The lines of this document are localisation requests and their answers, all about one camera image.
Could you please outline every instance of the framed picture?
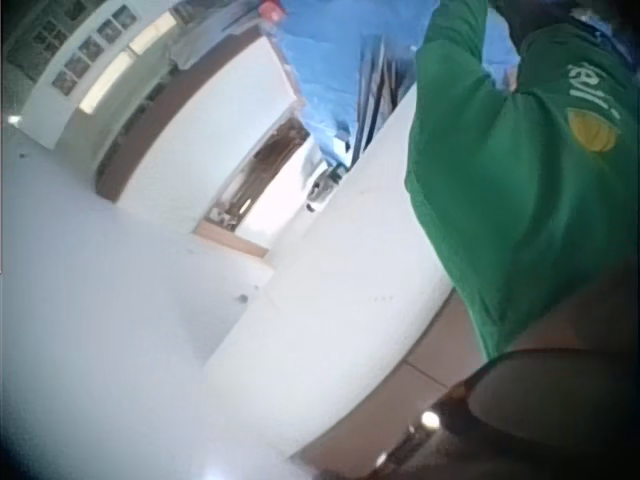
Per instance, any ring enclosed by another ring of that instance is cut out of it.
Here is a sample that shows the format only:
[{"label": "framed picture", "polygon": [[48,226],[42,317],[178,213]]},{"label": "framed picture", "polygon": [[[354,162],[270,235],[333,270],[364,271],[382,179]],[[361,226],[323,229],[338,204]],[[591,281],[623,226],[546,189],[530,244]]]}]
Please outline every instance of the framed picture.
[{"label": "framed picture", "polygon": [[105,42],[111,44],[122,34],[122,30],[111,19],[108,19],[98,27],[98,33],[104,38]]},{"label": "framed picture", "polygon": [[76,88],[78,82],[71,76],[66,70],[60,70],[60,73],[51,82],[51,84],[57,88],[65,97],[68,97],[73,89]]},{"label": "framed picture", "polygon": [[74,0],[67,6],[67,8],[64,9],[64,16],[72,22],[75,22],[86,11],[87,6],[82,0]]},{"label": "framed picture", "polygon": [[138,18],[126,5],[121,6],[114,12],[113,19],[118,23],[118,25],[122,27],[123,30],[127,30],[138,20]]},{"label": "framed picture", "polygon": [[89,62],[82,58],[77,53],[74,53],[71,58],[64,64],[64,68],[73,73],[74,77],[80,80],[84,77],[84,74],[89,70]]},{"label": "framed picture", "polygon": [[80,50],[80,52],[92,63],[102,55],[102,52],[104,52],[102,45],[100,45],[92,36],[89,36],[84,42],[82,42],[82,45],[80,45],[78,50]]},{"label": "framed picture", "polygon": [[58,45],[63,45],[64,42],[67,41],[67,38],[69,38],[67,34],[60,29],[56,30],[56,32],[53,34],[53,39],[58,42]]}]

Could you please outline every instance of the green shirt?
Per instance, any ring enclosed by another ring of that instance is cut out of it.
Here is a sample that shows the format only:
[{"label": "green shirt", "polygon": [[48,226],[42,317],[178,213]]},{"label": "green shirt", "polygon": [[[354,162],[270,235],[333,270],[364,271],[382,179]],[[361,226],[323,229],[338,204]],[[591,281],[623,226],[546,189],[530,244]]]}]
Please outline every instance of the green shirt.
[{"label": "green shirt", "polygon": [[531,34],[518,87],[481,66],[486,0],[442,0],[417,53],[406,186],[487,357],[638,245],[638,90],[569,24]]}]

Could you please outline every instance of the blue tarp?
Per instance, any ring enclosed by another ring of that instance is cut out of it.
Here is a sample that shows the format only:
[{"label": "blue tarp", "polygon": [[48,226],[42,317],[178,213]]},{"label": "blue tarp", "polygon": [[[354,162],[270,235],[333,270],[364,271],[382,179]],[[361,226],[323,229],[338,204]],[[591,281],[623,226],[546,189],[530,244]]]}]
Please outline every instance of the blue tarp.
[{"label": "blue tarp", "polygon": [[[287,17],[275,39],[293,67],[306,106],[301,120],[329,163],[349,162],[333,149],[340,123],[356,131],[360,49],[383,35],[397,57],[411,57],[422,44],[438,0],[282,0]],[[519,58],[504,20],[490,11],[483,63],[502,86]]]}]

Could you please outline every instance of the logo on shirt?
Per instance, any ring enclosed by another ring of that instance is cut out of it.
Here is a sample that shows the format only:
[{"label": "logo on shirt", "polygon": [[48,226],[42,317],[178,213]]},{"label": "logo on shirt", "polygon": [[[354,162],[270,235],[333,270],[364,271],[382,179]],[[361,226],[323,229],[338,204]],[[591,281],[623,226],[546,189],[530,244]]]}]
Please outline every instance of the logo on shirt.
[{"label": "logo on shirt", "polygon": [[[599,88],[602,71],[593,65],[582,62],[579,66],[569,65],[569,95],[587,100],[596,110],[603,109],[616,120],[620,120],[618,111],[609,105],[608,96]],[[590,152],[607,152],[618,139],[618,129],[607,119],[597,113],[583,109],[567,110],[569,128],[574,137]]]}]

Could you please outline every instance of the yellow logo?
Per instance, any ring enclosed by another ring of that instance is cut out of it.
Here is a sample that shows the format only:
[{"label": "yellow logo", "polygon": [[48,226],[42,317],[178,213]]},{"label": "yellow logo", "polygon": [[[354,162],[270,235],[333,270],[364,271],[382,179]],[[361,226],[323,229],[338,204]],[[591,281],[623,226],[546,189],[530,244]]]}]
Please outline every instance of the yellow logo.
[{"label": "yellow logo", "polygon": [[618,130],[608,120],[588,110],[568,109],[569,127],[580,145],[590,152],[611,150],[618,140]]}]

